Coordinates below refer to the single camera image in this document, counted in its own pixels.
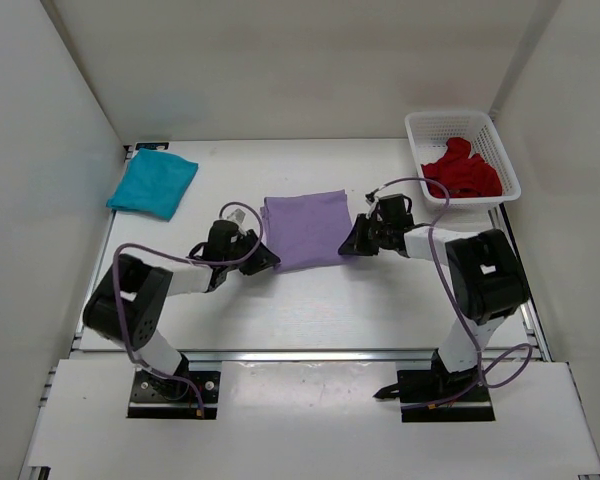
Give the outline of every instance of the white basket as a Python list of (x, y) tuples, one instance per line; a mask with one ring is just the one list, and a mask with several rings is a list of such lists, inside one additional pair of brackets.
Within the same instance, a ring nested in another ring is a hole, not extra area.
[[(516, 177), (507, 152), (504, 151), (496, 127), (483, 112), (457, 110), (444, 112), (416, 112), (404, 119), (411, 152), (416, 162), (419, 176), (422, 165), (437, 162), (447, 151), (447, 140), (462, 137), (471, 142), (471, 153), (479, 153), (484, 161), (495, 168), (502, 184), (499, 197), (452, 198), (450, 208), (456, 210), (484, 210), (502, 202), (520, 197), (520, 183)], [(444, 199), (435, 198), (429, 193), (427, 184), (421, 182), (426, 202), (438, 209)]]

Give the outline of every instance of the white panel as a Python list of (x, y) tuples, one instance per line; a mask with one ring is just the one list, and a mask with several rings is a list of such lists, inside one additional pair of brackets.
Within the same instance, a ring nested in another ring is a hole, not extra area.
[[(416, 174), (407, 140), (176, 142), (169, 152), (200, 164), (179, 210), (168, 223), (118, 213), (100, 277), (124, 242), (186, 255), (207, 239), (220, 207), (230, 200), (257, 208), (265, 196), (344, 188), (355, 218), (369, 209), (365, 193)], [(431, 221), (419, 184), (391, 191), (413, 197), (417, 222)], [(246, 221), (257, 228), (252, 218)], [(485, 212), (449, 213), (442, 224), (464, 231), (491, 228)], [(165, 264), (143, 252), (129, 253), (153, 265)], [(344, 266), (280, 275), (233, 272), (213, 293), (167, 299), (160, 331), (179, 349), (434, 348), (453, 319), (431, 262), (382, 252)], [(516, 315), (496, 331), (491, 346), (525, 340), (522, 318)], [(117, 347), (87, 329), (81, 348)]]
[(41, 5), (0, 0), (0, 480), (68, 352), (122, 157)]
[[(510, 375), (504, 364), (493, 381)], [(392, 363), (222, 368), (214, 421), (127, 419), (124, 361), (60, 364), (30, 458), (49, 480), (155, 478), (564, 480), (599, 473), (564, 364), (492, 392), (495, 422), (403, 424), (371, 395)]]
[(555, 358), (600, 452), (600, 1), (566, 0), (498, 121), (522, 185), (508, 207)]
[(126, 142), (402, 137), (488, 110), (537, 0), (55, 0)]

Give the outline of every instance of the white wall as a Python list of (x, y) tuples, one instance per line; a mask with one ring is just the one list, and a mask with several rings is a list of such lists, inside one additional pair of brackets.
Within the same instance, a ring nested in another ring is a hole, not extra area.
[(0, 480), (66, 355), (124, 154), (36, 0), (0, 0)]
[(403, 137), (413, 110), (488, 111), (537, 0), (53, 2), (133, 142)]
[(498, 119), (522, 185), (508, 206), (549, 346), (600, 454), (600, 0), (565, 0)]

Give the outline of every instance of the purple cloth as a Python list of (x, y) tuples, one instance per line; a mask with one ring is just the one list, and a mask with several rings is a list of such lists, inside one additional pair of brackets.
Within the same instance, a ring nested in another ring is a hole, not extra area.
[(338, 248), (352, 227), (344, 190), (266, 197), (260, 213), (267, 247), (281, 260), (276, 271), (344, 263)]

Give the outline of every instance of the red cloth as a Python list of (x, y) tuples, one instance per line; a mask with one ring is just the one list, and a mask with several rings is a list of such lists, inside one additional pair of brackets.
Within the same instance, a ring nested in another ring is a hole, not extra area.
[[(447, 153), (436, 163), (422, 166), (426, 178), (437, 180), (449, 190), (453, 198), (498, 197), (502, 185), (495, 169), (480, 154), (469, 157), (471, 143), (464, 138), (447, 140)], [(429, 185), (429, 193), (444, 198), (442, 190)]]

